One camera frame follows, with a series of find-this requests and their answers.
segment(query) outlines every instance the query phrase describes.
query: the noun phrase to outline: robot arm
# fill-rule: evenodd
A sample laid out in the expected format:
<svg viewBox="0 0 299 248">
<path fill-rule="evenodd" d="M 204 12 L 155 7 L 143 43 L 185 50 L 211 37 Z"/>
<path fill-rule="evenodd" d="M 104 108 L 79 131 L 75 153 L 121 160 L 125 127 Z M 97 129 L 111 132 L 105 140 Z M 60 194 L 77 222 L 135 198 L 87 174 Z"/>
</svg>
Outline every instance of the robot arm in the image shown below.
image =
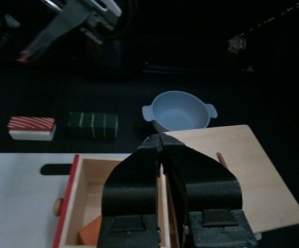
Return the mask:
<svg viewBox="0 0 299 248">
<path fill-rule="evenodd" d="M 113 0 L 41 0 L 57 12 L 47 28 L 39 33 L 31 44 L 21 51 L 19 62 L 35 60 L 45 51 L 51 43 L 69 30 L 80 26 L 80 31 L 97 43 L 104 42 L 104 36 L 96 27 L 113 30 L 121 10 Z"/>
</svg>

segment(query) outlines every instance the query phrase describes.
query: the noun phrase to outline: green box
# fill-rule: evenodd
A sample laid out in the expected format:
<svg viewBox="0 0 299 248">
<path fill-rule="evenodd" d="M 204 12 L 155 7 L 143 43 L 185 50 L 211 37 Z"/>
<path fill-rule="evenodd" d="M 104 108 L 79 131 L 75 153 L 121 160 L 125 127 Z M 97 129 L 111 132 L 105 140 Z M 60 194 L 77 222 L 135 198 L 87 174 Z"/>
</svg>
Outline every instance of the green box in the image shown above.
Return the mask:
<svg viewBox="0 0 299 248">
<path fill-rule="evenodd" d="M 117 115 L 113 113 L 105 114 L 105 138 L 115 139 L 117 132 Z"/>
<path fill-rule="evenodd" d="M 67 122 L 73 137 L 115 139 L 117 132 L 117 114 L 103 112 L 71 112 Z"/>
<path fill-rule="evenodd" d="M 73 137 L 81 137 L 81 112 L 71 112 L 68 116 L 67 128 Z"/>
<path fill-rule="evenodd" d="M 84 112 L 81 116 L 81 137 L 92 138 L 93 113 Z"/>
</svg>

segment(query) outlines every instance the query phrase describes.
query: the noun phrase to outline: white bowl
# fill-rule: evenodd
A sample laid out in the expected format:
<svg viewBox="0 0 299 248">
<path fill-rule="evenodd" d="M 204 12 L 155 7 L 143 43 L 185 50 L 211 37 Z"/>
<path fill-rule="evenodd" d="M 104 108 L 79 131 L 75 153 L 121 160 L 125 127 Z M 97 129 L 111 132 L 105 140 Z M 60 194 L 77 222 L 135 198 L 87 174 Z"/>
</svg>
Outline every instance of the white bowl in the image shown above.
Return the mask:
<svg viewBox="0 0 299 248">
<path fill-rule="evenodd" d="M 156 132 L 165 132 L 205 128 L 217 112 L 192 94 L 173 90 L 159 94 L 151 105 L 143 106 L 143 117 Z"/>
</svg>

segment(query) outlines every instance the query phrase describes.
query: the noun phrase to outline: wooden cutting board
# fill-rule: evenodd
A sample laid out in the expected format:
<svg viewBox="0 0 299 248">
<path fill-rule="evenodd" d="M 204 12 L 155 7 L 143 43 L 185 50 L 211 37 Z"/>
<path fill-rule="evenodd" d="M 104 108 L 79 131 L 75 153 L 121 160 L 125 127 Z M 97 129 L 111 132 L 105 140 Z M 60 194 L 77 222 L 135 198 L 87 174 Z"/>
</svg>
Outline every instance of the wooden cutting board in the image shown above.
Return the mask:
<svg viewBox="0 0 299 248">
<path fill-rule="evenodd" d="M 167 132 L 215 160 L 223 154 L 243 195 L 251 229 L 261 233 L 299 224 L 299 204 L 247 125 Z"/>
</svg>

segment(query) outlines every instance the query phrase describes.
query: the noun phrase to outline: orange block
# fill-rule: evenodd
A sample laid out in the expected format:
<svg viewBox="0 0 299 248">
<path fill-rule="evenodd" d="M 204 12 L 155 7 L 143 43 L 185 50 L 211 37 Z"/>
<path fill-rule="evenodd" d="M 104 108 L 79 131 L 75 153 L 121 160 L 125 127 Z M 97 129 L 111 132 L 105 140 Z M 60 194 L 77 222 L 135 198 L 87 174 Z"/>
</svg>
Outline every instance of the orange block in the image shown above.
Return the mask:
<svg viewBox="0 0 299 248">
<path fill-rule="evenodd" d="M 103 216 L 100 215 L 79 232 L 84 245 L 97 245 Z"/>
</svg>

